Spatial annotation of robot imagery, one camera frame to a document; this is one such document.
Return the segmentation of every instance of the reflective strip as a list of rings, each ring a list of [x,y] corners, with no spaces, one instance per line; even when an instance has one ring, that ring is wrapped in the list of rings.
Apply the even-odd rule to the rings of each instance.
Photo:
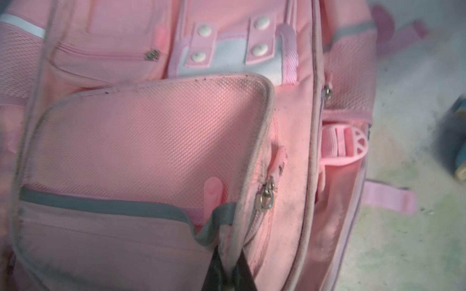
[[[208,246],[213,242],[217,236],[220,225],[233,224],[236,208],[235,202],[221,204],[213,210],[209,220],[204,224],[202,229],[196,233],[194,225],[186,212],[170,204],[124,200],[97,200],[58,195],[27,188],[21,189],[20,200],[39,205],[92,213],[151,217],[184,222],[191,228],[194,239],[203,246]]]
[[[323,52],[326,53],[326,52],[330,51],[332,49],[332,46],[337,41],[342,39],[343,37],[351,36],[351,35],[355,35],[355,34],[361,34],[363,32],[366,32],[366,31],[372,30],[372,29],[376,29],[376,25],[372,20],[367,21],[367,22],[363,22],[363,23],[359,23],[359,24],[355,24],[355,25],[349,25],[349,26],[346,26],[346,27],[342,27],[342,28],[338,29],[337,31],[335,31],[335,33],[333,33],[332,40],[330,41],[330,43],[325,44],[323,46]]]
[[[45,29],[40,28],[30,22],[27,22],[26,20],[19,18],[18,16],[14,16],[11,14],[2,14],[0,15],[0,21],[19,27],[22,30],[34,34],[35,36],[38,36],[40,38],[44,38]]]

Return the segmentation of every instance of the zipper track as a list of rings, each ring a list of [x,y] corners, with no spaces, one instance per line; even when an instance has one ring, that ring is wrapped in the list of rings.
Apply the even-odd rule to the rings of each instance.
[[[93,60],[144,61],[145,53],[91,53],[75,47],[60,44],[58,49],[73,56]]]

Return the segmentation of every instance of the pink mesh pocket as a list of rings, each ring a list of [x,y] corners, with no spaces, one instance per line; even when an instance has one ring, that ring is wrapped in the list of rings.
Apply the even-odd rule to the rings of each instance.
[[[29,97],[41,45],[39,37],[0,22],[0,103],[2,98]]]
[[[375,30],[348,36],[324,55],[333,96],[325,102],[324,121],[372,123],[376,94]]]
[[[24,186],[167,203],[202,220],[207,179],[222,181],[223,203],[247,189],[268,128],[272,92],[265,78],[238,74],[71,95],[40,118]]]

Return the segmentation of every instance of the white reflective strip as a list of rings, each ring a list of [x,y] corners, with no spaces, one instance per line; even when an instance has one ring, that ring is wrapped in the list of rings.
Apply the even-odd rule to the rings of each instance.
[[[2,14],[0,15],[0,21],[17,26],[22,30],[32,33],[40,38],[44,38],[45,29],[40,28],[30,22],[27,22],[26,20],[21,19],[18,16],[14,16],[11,14]]]

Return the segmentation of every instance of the zipper pull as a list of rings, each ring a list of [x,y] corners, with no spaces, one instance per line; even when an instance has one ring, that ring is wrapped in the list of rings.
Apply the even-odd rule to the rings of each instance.
[[[259,211],[267,211],[274,205],[274,178],[269,176],[267,182],[262,187],[260,195],[256,197],[256,209]]]
[[[325,85],[323,86],[323,89],[322,89],[322,98],[324,99],[324,102],[330,101],[330,99],[332,99],[332,96],[333,96],[332,82],[333,82],[333,75],[325,74]]]
[[[160,57],[160,51],[158,49],[151,49],[144,55],[144,58],[147,61],[158,61],[159,57]]]

